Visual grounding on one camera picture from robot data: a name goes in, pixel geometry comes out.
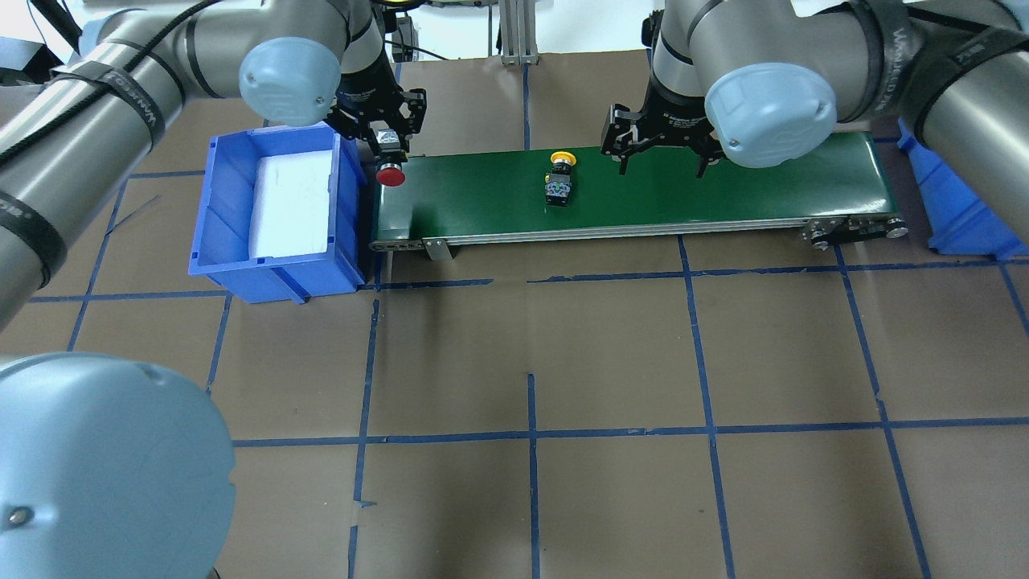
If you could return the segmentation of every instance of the black strap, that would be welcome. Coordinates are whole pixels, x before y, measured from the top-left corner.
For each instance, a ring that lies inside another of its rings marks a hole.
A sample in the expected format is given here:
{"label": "black strap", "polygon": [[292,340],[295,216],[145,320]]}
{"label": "black strap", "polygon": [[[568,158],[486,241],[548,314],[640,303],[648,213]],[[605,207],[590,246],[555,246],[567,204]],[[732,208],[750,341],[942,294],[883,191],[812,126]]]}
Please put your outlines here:
{"label": "black strap", "polygon": [[1018,49],[1029,49],[1029,35],[1006,28],[988,28],[971,39],[951,38],[927,49],[916,65],[902,111],[915,138],[925,143],[925,119],[952,84],[983,63]]}
{"label": "black strap", "polygon": [[197,79],[197,83],[200,87],[207,93],[207,96],[212,99],[223,99],[218,93],[214,92],[207,82],[207,78],[204,77],[204,72],[200,69],[200,59],[197,58],[197,21],[199,19],[193,16],[189,19],[186,23],[186,60],[189,61],[189,70],[193,73],[193,78]]}
{"label": "black strap", "polygon": [[675,60],[677,60],[677,61],[679,61],[681,63],[688,64],[689,66],[694,66],[694,59],[691,59],[691,58],[689,58],[689,57],[687,57],[687,56],[679,52],[675,48],[673,48],[672,45],[668,43],[668,40],[665,40],[664,36],[661,37],[661,43],[662,43],[663,46],[665,46],[665,49],[668,50],[668,53],[670,53],[673,57],[675,57]]}
{"label": "black strap", "polygon": [[882,75],[867,112],[893,110],[903,93],[909,65],[915,60],[915,30],[904,5],[893,0],[860,0],[875,15],[883,40]]}
{"label": "black strap", "polygon": [[68,245],[42,215],[21,200],[0,190],[0,227],[17,236],[43,264],[43,287],[68,257]]}
{"label": "black strap", "polygon": [[[140,52],[142,52],[144,48],[144,46],[138,42],[133,42],[132,40],[125,40],[121,38],[105,38],[104,43],[120,44],[122,46],[129,46],[130,48],[136,48],[136,50]],[[182,79],[179,78],[179,75],[178,73],[175,72],[175,69],[173,69],[171,65],[169,65],[168,62],[165,59],[161,58],[161,55],[156,52],[153,51],[147,52],[146,58],[157,63],[161,66],[161,68],[165,69],[165,72],[167,72],[168,75],[172,77],[172,80],[175,82],[175,85],[179,88],[179,97],[182,98],[182,102],[183,103],[186,102],[186,87],[182,85]]]}
{"label": "black strap", "polygon": [[75,78],[88,82],[107,84],[122,101],[129,104],[139,114],[150,131],[150,149],[157,144],[165,134],[165,115],[161,107],[150,95],[140,86],[131,74],[120,68],[96,61],[86,61],[70,68],[58,69],[60,74],[55,80]]}
{"label": "black strap", "polygon": [[872,108],[872,103],[876,102],[876,96],[879,94],[880,88],[880,79],[883,76],[883,62],[885,62],[885,57],[883,55],[883,35],[879,29],[879,21],[867,4],[845,2],[838,6],[826,8],[818,13],[835,14],[846,12],[854,14],[858,24],[861,25],[861,30],[864,32],[865,44],[868,49],[868,73],[864,80],[864,94],[861,95],[861,100],[857,103],[857,107],[849,115],[840,117],[841,122],[853,122],[854,120],[858,120],[862,114]]}
{"label": "black strap", "polygon": [[711,10],[715,9],[718,4],[721,4],[724,0],[709,0],[707,4],[701,6],[700,10],[697,10],[697,14],[694,15],[694,21],[689,23],[689,29],[686,31],[686,46],[689,45],[689,41],[694,38],[694,31],[697,30],[697,26],[701,24],[704,16],[708,15]]}

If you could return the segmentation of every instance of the blue bin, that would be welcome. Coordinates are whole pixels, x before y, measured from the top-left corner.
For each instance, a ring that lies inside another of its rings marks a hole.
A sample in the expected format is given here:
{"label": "blue bin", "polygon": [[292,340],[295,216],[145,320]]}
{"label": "blue bin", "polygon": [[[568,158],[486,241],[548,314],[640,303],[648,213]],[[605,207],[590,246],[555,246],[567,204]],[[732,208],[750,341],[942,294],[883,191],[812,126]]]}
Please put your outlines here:
{"label": "blue bin", "polygon": [[[261,157],[332,151],[327,249],[288,257],[249,254],[254,181]],[[211,139],[197,215],[189,274],[204,275],[247,303],[355,292],[364,277],[357,267],[357,189],[363,172],[353,141],[324,123],[271,126]]]}
{"label": "blue bin", "polygon": [[1029,254],[1027,247],[935,152],[922,146],[900,124],[897,143],[908,153],[932,224],[929,247],[947,255],[994,255],[1007,259]]}

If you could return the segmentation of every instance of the metal bracket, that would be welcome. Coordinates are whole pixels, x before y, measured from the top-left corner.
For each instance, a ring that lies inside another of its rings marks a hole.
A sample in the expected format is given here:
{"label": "metal bracket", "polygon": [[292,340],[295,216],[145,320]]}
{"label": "metal bracket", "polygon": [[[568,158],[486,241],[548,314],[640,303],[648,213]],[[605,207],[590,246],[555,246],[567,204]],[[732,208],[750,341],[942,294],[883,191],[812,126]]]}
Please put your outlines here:
{"label": "metal bracket", "polygon": [[419,52],[414,47],[418,46],[418,31],[415,30],[415,22],[411,16],[396,17],[396,32],[392,34],[393,40],[400,45],[392,45],[393,62],[414,62],[418,60]]}
{"label": "metal bracket", "polygon": [[500,0],[500,41],[505,65],[537,64],[536,0]]}
{"label": "metal bracket", "polygon": [[429,258],[433,261],[447,261],[454,258],[454,252],[447,245],[447,240],[442,238],[425,239],[425,250],[429,253]]}
{"label": "metal bracket", "polygon": [[410,240],[380,240],[368,244],[372,251],[417,251],[425,249],[425,244],[417,239]]}
{"label": "metal bracket", "polygon": [[883,237],[896,239],[908,234],[908,222],[898,216],[882,218],[823,217],[811,219],[801,229],[801,237],[815,249],[857,243]]}

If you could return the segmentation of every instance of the metal post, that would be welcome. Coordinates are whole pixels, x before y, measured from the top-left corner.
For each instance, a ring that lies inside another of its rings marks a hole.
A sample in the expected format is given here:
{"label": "metal post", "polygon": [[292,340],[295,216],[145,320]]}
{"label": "metal post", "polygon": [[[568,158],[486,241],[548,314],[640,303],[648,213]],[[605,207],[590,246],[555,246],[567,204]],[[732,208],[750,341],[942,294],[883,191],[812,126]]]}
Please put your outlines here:
{"label": "metal post", "polygon": [[535,0],[500,0],[500,39],[505,65],[537,64]]}

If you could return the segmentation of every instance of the wire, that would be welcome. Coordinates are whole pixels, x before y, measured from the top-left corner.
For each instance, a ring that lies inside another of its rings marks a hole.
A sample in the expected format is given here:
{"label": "wire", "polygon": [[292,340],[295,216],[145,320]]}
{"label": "wire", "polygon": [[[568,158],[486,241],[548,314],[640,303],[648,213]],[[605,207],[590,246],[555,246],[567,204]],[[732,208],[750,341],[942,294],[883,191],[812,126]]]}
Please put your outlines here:
{"label": "wire", "polygon": [[30,0],[25,0],[25,7],[29,10],[29,17],[32,19],[32,24],[36,27],[36,32],[39,33],[40,42],[46,44],[46,37],[43,36],[43,30],[39,28],[39,23],[36,22],[36,12],[32,11],[32,3]]}
{"label": "wire", "polygon": [[371,0],[371,2],[379,4],[380,6],[396,8],[397,10],[414,10],[428,1],[429,0]]}
{"label": "wire", "polygon": [[[404,15],[404,17],[407,17],[407,19],[411,17],[407,14],[406,10],[403,11],[403,15]],[[406,55],[404,55],[404,52],[407,51],[407,40],[404,39],[404,37],[403,37],[403,28],[400,27],[399,21],[396,24],[396,35],[400,38],[400,58],[404,58],[406,56]]]}
{"label": "wire", "polygon": [[[204,0],[203,2],[194,4],[189,8],[183,10],[181,13],[179,13],[179,15],[172,19],[172,21],[168,23],[168,25],[166,25],[165,28],[161,29],[161,31],[157,32],[157,34],[153,38],[151,38],[150,41],[147,42],[146,45],[144,45],[143,48],[126,64],[123,70],[126,72],[132,72],[133,70],[135,70],[136,67],[139,66],[139,63],[143,62],[143,59],[145,59],[150,52],[152,52],[153,48],[155,48],[157,44],[159,44],[161,41],[164,40],[165,37],[167,37],[173,30],[178,28],[179,25],[192,17],[197,12],[203,10],[204,8],[207,8],[208,6],[217,4],[218,2],[221,2],[221,0]],[[78,101],[77,103],[65,109],[63,112],[61,112],[52,119],[50,119],[46,124],[43,124],[39,129],[36,129],[34,132],[27,135],[22,140],[9,146],[3,152],[0,152],[0,167],[3,167],[7,162],[9,162],[11,158],[14,158],[19,154],[25,152],[30,146],[36,144],[44,137],[51,134],[54,131],[57,131],[61,126],[67,124],[69,120],[77,116],[83,110],[90,108],[94,103],[99,101],[101,98],[103,98],[104,95],[110,92],[110,89],[111,89],[110,86],[104,84],[100,88],[97,88],[96,91],[83,97],[82,100]]]}
{"label": "wire", "polygon": [[425,52],[426,55],[429,55],[430,57],[435,57],[435,58],[437,58],[437,59],[439,59],[441,61],[449,61],[450,60],[447,57],[440,57],[439,55],[433,52],[432,50],[426,50],[425,48],[419,48],[418,46],[404,46],[403,44],[401,44],[399,42],[394,42],[392,40],[383,40],[383,42],[386,42],[387,44],[392,44],[394,46],[400,46],[401,48],[406,47],[406,48],[410,48],[412,50],[418,50],[419,52]]}

